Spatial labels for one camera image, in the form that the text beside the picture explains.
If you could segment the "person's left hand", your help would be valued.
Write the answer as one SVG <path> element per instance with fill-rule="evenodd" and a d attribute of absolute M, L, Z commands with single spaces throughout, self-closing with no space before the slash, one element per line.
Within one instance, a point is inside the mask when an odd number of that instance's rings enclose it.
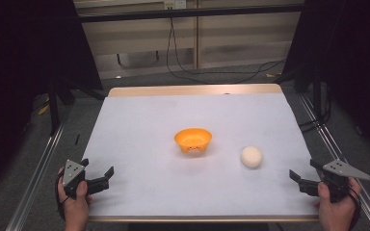
<path fill-rule="evenodd" d="M 76 198 L 66 196 L 63 187 L 63 170 L 60 168 L 58 172 L 57 194 L 58 200 L 62 205 L 65 215 L 65 231 L 86 231 L 89 206 L 93 202 L 93 198 L 88 195 L 88 185 L 85 181 L 79 183 L 76 190 Z"/>

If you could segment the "white wall socket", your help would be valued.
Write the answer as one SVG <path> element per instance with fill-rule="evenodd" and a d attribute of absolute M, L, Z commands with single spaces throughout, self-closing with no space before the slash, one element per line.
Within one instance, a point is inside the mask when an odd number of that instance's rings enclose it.
<path fill-rule="evenodd" d="M 164 0 L 166 10 L 184 10 L 187 8 L 186 0 Z"/>

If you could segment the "black horizontal bar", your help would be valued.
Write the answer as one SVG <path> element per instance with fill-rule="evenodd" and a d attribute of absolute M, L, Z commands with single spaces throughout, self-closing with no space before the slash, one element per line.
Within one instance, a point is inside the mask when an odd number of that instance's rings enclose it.
<path fill-rule="evenodd" d="M 232 7 L 232 8 L 203 8 L 187 10 L 134 12 L 134 13 L 81 14 L 77 17 L 77 20 L 81 23 L 94 23 L 107 21 L 182 18 L 196 16 L 219 16 L 219 15 L 259 14 L 259 13 L 295 13 L 301 12 L 303 9 L 304 4 L 266 5 L 251 7 Z"/>

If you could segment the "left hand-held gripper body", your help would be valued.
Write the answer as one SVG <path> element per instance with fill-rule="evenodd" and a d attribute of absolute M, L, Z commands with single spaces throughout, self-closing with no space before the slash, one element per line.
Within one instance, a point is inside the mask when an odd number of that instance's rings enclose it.
<path fill-rule="evenodd" d="M 72 198 L 76 197 L 77 187 L 81 181 L 85 180 L 85 168 L 71 160 L 66 161 L 64 167 L 62 185 L 66 192 L 66 195 Z"/>

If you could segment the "aluminium floor rail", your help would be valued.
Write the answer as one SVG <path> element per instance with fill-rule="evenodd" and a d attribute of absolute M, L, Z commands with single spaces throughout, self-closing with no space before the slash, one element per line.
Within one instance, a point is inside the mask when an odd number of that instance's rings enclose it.
<path fill-rule="evenodd" d="M 61 124 L 54 133 L 49 137 L 46 147 L 44 148 L 40 161 L 34 171 L 34 174 L 28 184 L 25 193 L 10 219 L 5 231 L 22 231 L 24 223 L 31 211 L 32 205 L 36 199 L 43 176 L 47 171 L 48 165 L 53 157 L 53 153 L 64 131 L 64 125 Z"/>
<path fill-rule="evenodd" d="M 304 94 L 301 94 L 300 98 L 307 114 L 310 117 L 310 120 L 315 125 L 315 129 L 320 135 L 321 139 L 323 140 L 330 155 L 334 158 L 334 160 L 340 160 L 345 163 L 348 163 L 345 155 L 342 153 L 341 149 L 339 148 L 337 142 L 333 138 L 326 124 L 316 117 L 315 109 L 310 99 Z M 360 181 L 358 181 L 358 183 L 361 185 L 362 188 L 362 193 L 359 196 L 361 208 L 366 217 L 368 218 L 368 220 L 370 221 L 370 194 L 367 192 L 367 190 L 364 189 Z"/>

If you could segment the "white round bun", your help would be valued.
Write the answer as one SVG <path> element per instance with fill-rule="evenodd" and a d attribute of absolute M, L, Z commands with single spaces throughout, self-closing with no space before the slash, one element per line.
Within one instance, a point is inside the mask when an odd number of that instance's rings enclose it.
<path fill-rule="evenodd" d="M 242 150 L 241 161 L 246 167 L 259 167 L 263 161 L 262 152 L 256 146 L 246 146 Z"/>

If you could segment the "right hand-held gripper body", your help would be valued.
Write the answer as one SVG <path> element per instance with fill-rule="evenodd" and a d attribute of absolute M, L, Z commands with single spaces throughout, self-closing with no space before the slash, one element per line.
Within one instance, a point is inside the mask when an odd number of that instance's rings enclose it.
<path fill-rule="evenodd" d="M 350 194 L 348 178 L 370 181 L 370 174 L 367 174 L 351 165 L 335 160 L 322 166 L 323 182 L 330 190 L 330 202 L 337 203 Z"/>

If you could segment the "black metal stand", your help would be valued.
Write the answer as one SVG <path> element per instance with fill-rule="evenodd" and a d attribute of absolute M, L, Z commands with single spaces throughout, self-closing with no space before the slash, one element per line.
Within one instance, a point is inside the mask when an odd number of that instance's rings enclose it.
<path fill-rule="evenodd" d="M 53 136 L 60 126 L 60 118 L 57 103 L 57 81 L 55 79 L 50 80 L 50 84 L 48 87 L 48 98 L 51 117 L 50 135 Z"/>
<path fill-rule="evenodd" d="M 313 107 L 314 113 L 316 114 L 317 119 L 321 119 L 322 110 L 321 110 L 321 79 L 320 73 L 316 69 L 313 79 Z"/>

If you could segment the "person's right hand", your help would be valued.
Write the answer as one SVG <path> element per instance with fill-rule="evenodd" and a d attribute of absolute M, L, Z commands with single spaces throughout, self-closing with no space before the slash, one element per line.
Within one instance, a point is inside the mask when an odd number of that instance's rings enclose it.
<path fill-rule="evenodd" d="M 337 203 L 330 202 L 330 190 L 324 183 L 318 184 L 319 201 L 315 207 L 324 231 L 349 231 L 354 216 L 358 212 L 359 183 L 352 177 L 348 179 L 350 195 Z"/>

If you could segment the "orange plastic bowl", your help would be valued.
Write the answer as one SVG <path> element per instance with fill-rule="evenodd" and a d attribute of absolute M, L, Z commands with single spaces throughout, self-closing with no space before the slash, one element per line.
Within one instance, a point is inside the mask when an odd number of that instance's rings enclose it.
<path fill-rule="evenodd" d="M 182 153 L 203 153 L 212 140 L 212 134 L 203 128 L 187 128 L 179 131 L 174 136 L 174 141 Z"/>

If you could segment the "black curtain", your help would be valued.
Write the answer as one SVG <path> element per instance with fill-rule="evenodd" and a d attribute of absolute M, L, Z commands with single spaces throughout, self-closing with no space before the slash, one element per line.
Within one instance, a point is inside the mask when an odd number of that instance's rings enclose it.
<path fill-rule="evenodd" d="M 281 79 L 315 77 L 370 138 L 370 0 L 304 0 Z"/>
<path fill-rule="evenodd" d="M 73 0 L 0 0 L 0 173 L 18 147 L 34 98 L 101 90 Z"/>

